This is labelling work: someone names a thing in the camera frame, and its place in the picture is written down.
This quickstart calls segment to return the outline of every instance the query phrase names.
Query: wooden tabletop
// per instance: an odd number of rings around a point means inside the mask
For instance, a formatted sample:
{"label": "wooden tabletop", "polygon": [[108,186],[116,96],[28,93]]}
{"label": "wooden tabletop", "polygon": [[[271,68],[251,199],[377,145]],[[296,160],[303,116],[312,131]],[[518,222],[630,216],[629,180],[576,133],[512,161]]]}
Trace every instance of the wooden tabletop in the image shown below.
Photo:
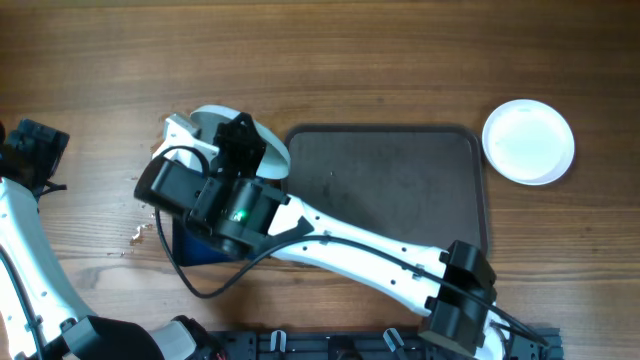
{"label": "wooden tabletop", "polygon": [[[546,102],[576,158],[548,186],[485,167],[498,302],[559,327],[567,359],[640,355],[640,6],[632,2],[242,4],[0,10],[0,120],[68,132],[40,215],[76,290],[104,317],[208,329],[412,326],[387,296],[269,261],[220,298],[192,296],[133,199],[163,115],[249,112],[284,137],[303,123],[456,123]],[[187,272],[203,290],[239,264]],[[7,359],[0,336],[0,359]]]}

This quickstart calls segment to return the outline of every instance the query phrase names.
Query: white plate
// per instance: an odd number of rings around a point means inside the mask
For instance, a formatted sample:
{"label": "white plate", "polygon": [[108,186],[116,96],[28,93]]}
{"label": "white plate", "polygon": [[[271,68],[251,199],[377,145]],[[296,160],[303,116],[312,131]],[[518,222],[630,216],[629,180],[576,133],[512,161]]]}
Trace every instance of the white plate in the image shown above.
{"label": "white plate", "polygon": [[575,143],[571,128],[552,107],[539,101],[509,101],[495,109],[482,130],[489,163],[506,178],[544,185],[571,165]]}

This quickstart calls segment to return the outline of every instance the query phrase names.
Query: black tray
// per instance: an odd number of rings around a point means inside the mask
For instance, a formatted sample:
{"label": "black tray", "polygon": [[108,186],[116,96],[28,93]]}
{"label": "black tray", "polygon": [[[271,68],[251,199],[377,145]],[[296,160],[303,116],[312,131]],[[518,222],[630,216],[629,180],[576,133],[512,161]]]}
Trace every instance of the black tray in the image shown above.
{"label": "black tray", "polygon": [[289,132],[285,192],[393,239],[487,255],[481,148],[461,126],[303,125]]}

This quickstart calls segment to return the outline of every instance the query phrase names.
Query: green light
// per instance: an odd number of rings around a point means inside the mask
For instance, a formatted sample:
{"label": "green light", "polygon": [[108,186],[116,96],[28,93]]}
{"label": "green light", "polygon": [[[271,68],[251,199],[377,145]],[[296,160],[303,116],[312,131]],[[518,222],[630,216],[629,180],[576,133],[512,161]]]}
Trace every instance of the green light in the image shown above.
{"label": "green light", "polygon": [[233,214],[233,216],[231,217],[231,220],[235,222],[240,222],[245,217],[247,217],[247,212],[244,210],[238,210]]}

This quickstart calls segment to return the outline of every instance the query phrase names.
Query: table surface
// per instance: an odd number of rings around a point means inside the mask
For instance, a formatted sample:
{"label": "table surface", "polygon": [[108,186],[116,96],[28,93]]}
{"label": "table surface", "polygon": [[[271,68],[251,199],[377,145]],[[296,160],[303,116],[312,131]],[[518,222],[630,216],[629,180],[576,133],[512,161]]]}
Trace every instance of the table surface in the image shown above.
{"label": "table surface", "polygon": [[[130,245],[151,220],[132,194],[166,114],[224,104],[280,137],[302,123],[455,123],[480,133],[496,106],[533,98],[566,117],[576,158],[543,187],[485,167],[499,304],[560,327],[567,359],[640,354],[633,2],[13,8],[0,11],[0,39],[2,122],[12,129],[28,117],[71,135],[54,178],[69,190],[44,197],[40,215],[73,285],[102,316],[148,329],[178,314],[208,329],[419,320],[364,285],[275,260],[220,298],[190,295],[153,230]],[[239,266],[188,274],[210,290]]]}

